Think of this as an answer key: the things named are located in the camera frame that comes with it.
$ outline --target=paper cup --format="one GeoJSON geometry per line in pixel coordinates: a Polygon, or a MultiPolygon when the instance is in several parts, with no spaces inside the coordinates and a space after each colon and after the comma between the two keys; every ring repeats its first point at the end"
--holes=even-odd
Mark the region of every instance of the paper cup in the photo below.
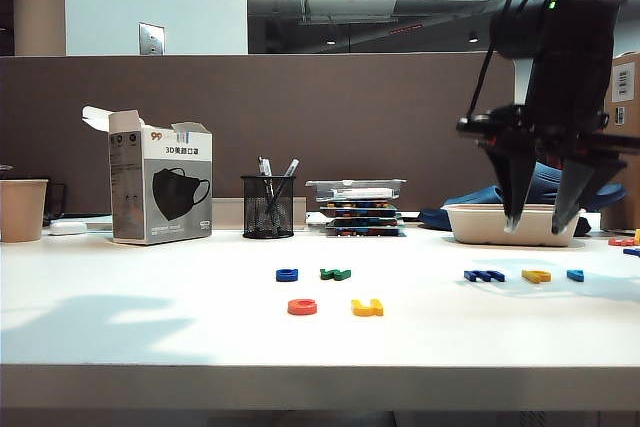
{"type": "Polygon", "coordinates": [[[0,240],[29,242],[42,234],[47,180],[0,180],[0,240]]]}

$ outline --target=cubicle partition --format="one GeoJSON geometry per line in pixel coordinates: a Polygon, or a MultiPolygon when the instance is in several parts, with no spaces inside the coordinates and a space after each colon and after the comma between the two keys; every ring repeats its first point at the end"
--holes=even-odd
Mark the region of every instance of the cubicle partition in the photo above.
{"type": "MultiPolygon", "coordinates": [[[[257,156],[306,180],[407,180],[403,210],[493,183],[455,124],[483,53],[0,59],[0,163],[68,187],[70,213],[108,212],[106,134],[82,107],[137,109],[147,124],[197,121],[214,134],[214,197],[241,197],[257,156]]],[[[496,58],[478,111],[512,102],[514,65],[496,58]]]]}

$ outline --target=cable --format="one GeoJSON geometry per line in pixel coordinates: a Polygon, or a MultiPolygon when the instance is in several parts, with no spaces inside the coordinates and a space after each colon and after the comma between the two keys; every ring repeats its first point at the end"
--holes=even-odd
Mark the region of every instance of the cable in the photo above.
{"type": "MultiPolygon", "coordinates": [[[[504,18],[506,17],[507,11],[511,6],[512,1],[513,0],[505,0],[504,7],[500,12],[500,18],[498,19],[498,24],[502,24],[502,22],[504,21],[504,18]]],[[[522,3],[520,4],[519,9],[523,8],[524,4],[527,1],[528,0],[523,0],[522,3]]],[[[493,41],[493,39],[491,39],[491,41],[489,42],[489,47],[487,48],[487,53],[484,56],[484,60],[482,61],[480,74],[478,74],[478,82],[476,83],[476,89],[473,92],[473,97],[471,98],[469,109],[467,110],[467,115],[466,115],[467,118],[471,117],[471,114],[473,114],[473,111],[476,108],[476,104],[478,103],[478,98],[480,97],[480,92],[482,91],[482,85],[484,84],[484,78],[487,75],[487,69],[489,68],[489,63],[491,62],[491,57],[493,56],[494,50],[495,50],[495,42],[493,41]]]]}

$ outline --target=cardboard box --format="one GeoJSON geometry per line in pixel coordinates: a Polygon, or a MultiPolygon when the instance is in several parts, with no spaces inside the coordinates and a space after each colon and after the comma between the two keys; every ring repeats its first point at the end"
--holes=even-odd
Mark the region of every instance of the cardboard box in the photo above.
{"type": "Polygon", "coordinates": [[[145,125],[109,115],[115,242],[157,244],[211,235],[212,135],[201,124],[145,125]]]}
{"type": "MultiPolygon", "coordinates": [[[[632,52],[613,59],[611,82],[605,97],[609,114],[606,134],[640,136],[640,52],[632,52]]],[[[640,157],[624,155],[628,166],[613,182],[620,182],[627,196],[620,202],[602,209],[600,227],[605,230],[633,230],[640,228],[640,157]]]]}

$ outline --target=black pen holder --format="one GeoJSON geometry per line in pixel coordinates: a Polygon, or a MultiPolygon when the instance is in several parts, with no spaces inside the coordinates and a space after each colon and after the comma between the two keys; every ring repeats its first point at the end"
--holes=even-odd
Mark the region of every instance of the black pen holder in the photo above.
{"type": "Polygon", "coordinates": [[[281,239],[293,235],[295,177],[243,175],[244,234],[249,239],[281,239]]]}

